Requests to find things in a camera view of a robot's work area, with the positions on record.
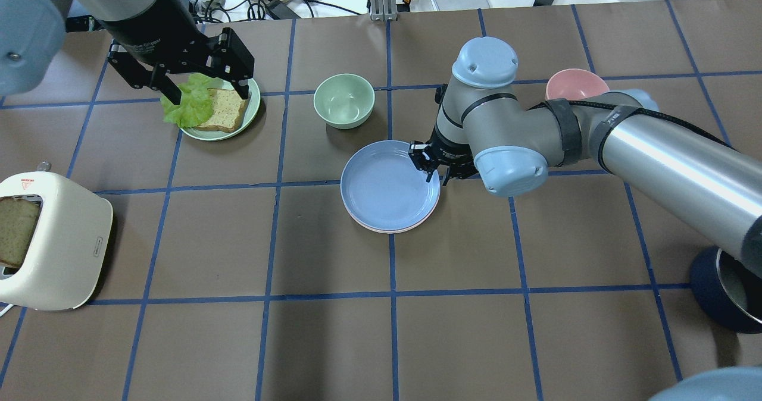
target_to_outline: green lettuce leaf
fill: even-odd
[[[180,105],[175,105],[161,95],[161,107],[164,108],[164,121],[177,124],[179,127],[194,127],[212,117],[212,97],[207,86],[213,78],[201,73],[188,76],[188,82],[178,84],[182,97]]]

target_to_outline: plate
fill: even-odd
[[[402,233],[424,222],[439,201],[439,177],[426,182],[408,156],[410,144],[385,140],[352,155],[341,173],[341,200],[368,230]]]
[[[216,79],[214,82],[210,83],[209,88],[232,90],[233,86],[231,86],[231,84],[227,81]],[[262,100],[262,94],[259,91],[259,85],[256,81],[253,81],[253,79],[248,80],[248,96],[248,103],[246,104],[246,109],[243,113],[243,122],[238,129],[232,131],[231,133],[221,132],[218,130],[215,132],[207,132],[204,130],[193,129],[193,127],[183,127],[180,130],[182,130],[185,135],[201,141],[219,141],[231,138],[232,136],[239,134],[246,127],[248,127],[248,125],[254,121],[254,117],[257,115],[257,111],[259,111],[259,104]]]

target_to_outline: pink bowl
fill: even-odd
[[[545,99],[564,98],[578,101],[591,96],[602,95],[609,86],[599,76],[586,70],[570,68],[553,74],[545,86]]]

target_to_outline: blue plate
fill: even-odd
[[[386,140],[356,152],[341,173],[341,199],[351,217],[379,233],[422,223],[439,200],[439,177],[426,182],[408,156],[410,144]]]

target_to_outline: bread slice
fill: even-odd
[[[0,198],[0,265],[19,268],[40,217],[40,207],[29,200]]]
[[[243,122],[246,101],[235,90],[209,89],[209,94],[212,97],[212,117],[193,129],[235,132]]]

